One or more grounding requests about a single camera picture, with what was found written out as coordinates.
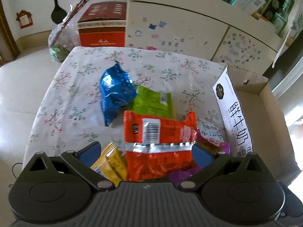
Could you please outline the pink white snack packet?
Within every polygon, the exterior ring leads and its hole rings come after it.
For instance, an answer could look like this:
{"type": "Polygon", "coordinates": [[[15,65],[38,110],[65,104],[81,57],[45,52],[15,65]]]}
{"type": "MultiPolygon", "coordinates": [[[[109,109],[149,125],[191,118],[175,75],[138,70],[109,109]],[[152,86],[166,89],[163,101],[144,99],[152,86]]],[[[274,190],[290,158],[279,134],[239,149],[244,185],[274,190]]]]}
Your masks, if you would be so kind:
{"type": "Polygon", "coordinates": [[[222,134],[214,124],[206,120],[200,120],[198,122],[198,128],[202,138],[206,139],[211,144],[219,147],[220,144],[224,142],[222,134]]]}

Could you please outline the yellow snack packet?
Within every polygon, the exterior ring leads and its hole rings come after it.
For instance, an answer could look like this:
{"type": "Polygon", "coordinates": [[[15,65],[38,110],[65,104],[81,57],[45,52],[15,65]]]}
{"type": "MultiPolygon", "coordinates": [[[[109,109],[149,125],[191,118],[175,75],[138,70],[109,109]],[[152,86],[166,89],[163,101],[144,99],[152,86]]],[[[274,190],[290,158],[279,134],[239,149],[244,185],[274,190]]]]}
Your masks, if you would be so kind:
{"type": "Polygon", "coordinates": [[[127,181],[126,160],[114,142],[110,142],[105,147],[100,157],[90,168],[111,181],[115,187],[120,182],[127,181]]]}

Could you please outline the purple snack packet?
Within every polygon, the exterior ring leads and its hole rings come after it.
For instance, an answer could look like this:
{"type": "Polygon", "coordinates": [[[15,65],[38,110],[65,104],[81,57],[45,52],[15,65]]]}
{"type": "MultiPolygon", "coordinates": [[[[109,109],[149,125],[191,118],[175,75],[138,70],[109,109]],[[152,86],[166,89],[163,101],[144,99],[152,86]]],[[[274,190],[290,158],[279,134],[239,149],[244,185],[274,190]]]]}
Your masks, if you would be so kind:
{"type": "MultiPolygon", "coordinates": [[[[200,131],[198,130],[196,133],[196,142],[202,147],[204,147],[208,152],[218,153],[220,151],[230,154],[230,144],[228,142],[223,142],[219,147],[211,144],[206,139],[202,138],[200,135],[200,131]]],[[[182,181],[187,180],[189,177],[198,173],[201,170],[200,166],[194,162],[193,166],[190,166],[188,169],[179,169],[177,171],[171,172],[168,175],[168,180],[173,182],[176,186],[178,186],[182,181]]]]}

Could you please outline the orange red snack bag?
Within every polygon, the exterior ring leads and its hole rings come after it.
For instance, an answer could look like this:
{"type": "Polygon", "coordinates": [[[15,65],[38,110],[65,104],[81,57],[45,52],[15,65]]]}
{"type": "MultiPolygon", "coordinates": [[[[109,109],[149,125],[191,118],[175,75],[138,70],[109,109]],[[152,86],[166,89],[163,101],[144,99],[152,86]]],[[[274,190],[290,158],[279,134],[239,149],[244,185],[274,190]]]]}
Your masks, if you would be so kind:
{"type": "Polygon", "coordinates": [[[124,112],[124,140],[129,181],[167,177],[194,167],[192,146],[197,133],[195,112],[174,120],[124,112]]]}

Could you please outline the blue foil snack bag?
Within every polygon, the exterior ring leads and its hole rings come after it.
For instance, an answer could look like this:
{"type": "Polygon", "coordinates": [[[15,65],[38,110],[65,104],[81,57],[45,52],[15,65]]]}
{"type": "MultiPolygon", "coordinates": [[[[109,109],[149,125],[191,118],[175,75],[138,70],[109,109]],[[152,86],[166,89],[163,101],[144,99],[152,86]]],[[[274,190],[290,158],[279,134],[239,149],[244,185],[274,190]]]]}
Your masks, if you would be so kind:
{"type": "Polygon", "coordinates": [[[105,70],[100,78],[101,111],[106,127],[117,117],[119,110],[137,96],[136,88],[129,74],[119,61],[105,70]]]}

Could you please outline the floral tablecloth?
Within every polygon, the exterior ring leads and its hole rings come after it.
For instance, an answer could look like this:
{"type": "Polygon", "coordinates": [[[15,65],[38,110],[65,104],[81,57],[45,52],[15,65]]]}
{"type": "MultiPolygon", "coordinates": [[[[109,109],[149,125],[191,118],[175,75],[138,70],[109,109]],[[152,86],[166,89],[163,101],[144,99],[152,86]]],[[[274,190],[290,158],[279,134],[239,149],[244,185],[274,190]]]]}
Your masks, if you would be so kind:
{"type": "Polygon", "coordinates": [[[214,143],[227,141],[213,85],[225,68],[206,59],[132,48],[76,47],[55,74],[34,120],[23,163],[36,152],[59,156],[94,141],[124,149],[123,111],[133,85],[171,95],[173,116],[195,112],[198,127],[214,143]]]}

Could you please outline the open cardboard box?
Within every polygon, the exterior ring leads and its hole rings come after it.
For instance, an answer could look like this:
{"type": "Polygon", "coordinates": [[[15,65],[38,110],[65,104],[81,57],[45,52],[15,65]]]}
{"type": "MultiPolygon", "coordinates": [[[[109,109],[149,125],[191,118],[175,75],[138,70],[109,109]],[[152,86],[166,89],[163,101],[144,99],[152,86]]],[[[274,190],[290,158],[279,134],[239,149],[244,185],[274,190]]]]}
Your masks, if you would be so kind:
{"type": "Polygon", "coordinates": [[[268,79],[226,66],[213,91],[234,157],[257,153],[285,184],[299,174],[288,128],[268,79]]]}

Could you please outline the green snack packet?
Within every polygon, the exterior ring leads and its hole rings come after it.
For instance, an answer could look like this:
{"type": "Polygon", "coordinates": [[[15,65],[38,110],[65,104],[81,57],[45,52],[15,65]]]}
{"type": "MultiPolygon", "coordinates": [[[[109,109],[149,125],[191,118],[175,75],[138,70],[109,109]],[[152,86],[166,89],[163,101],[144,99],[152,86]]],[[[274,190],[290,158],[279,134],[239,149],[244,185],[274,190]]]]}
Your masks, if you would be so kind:
{"type": "Polygon", "coordinates": [[[141,115],[174,119],[171,93],[156,92],[140,85],[135,87],[137,96],[127,105],[127,110],[141,115]]]}

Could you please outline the clear plastic bag with flowers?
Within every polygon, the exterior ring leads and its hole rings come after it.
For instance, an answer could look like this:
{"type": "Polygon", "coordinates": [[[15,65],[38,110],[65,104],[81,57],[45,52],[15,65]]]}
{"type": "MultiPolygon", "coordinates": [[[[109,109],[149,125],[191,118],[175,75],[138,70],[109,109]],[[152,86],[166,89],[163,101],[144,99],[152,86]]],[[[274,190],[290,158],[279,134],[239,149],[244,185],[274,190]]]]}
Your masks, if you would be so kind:
{"type": "Polygon", "coordinates": [[[69,11],[62,15],[60,23],[51,31],[48,38],[48,48],[53,61],[62,63],[74,47],[80,45],[77,29],[77,19],[80,12],[88,7],[90,0],[79,0],[70,5],[69,11]]]}

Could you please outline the red cardboard gift box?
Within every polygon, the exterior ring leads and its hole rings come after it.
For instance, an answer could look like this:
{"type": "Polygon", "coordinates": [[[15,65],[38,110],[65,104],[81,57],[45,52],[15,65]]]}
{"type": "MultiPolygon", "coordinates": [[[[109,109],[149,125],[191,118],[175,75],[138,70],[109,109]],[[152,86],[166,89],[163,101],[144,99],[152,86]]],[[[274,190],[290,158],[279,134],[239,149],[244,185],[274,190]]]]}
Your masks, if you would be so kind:
{"type": "Polygon", "coordinates": [[[83,47],[124,47],[126,2],[91,4],[77,22],[83,47]]]}

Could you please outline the cream cabinet with stickers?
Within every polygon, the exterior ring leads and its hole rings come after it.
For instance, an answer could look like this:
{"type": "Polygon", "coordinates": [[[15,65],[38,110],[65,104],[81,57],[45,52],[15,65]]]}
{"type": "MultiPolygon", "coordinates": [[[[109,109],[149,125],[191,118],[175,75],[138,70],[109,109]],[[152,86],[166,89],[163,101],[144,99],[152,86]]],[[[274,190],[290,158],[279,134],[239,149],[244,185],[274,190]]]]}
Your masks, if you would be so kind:
{"type": "Polygon", "coordinates": [[[175,52],[263,74],[285,37],[221,0],[128,0],[127,47],[175,52]]]}

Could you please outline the green glass bottle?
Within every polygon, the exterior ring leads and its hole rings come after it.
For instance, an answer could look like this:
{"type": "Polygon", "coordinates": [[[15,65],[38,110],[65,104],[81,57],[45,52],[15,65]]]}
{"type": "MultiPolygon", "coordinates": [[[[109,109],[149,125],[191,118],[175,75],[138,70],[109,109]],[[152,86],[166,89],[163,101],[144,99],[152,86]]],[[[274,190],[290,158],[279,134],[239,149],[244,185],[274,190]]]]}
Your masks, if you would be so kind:
{"type": "Polygon", "coordinates": [[[288,22],[289,9],[292,5],[293,0],[285,0],[282,7],[275,12],[274,17],[272,19],[272,24],[275,27],[275,33],[279,35],[279,33],[283,30],[284,26],[288,22]]]}

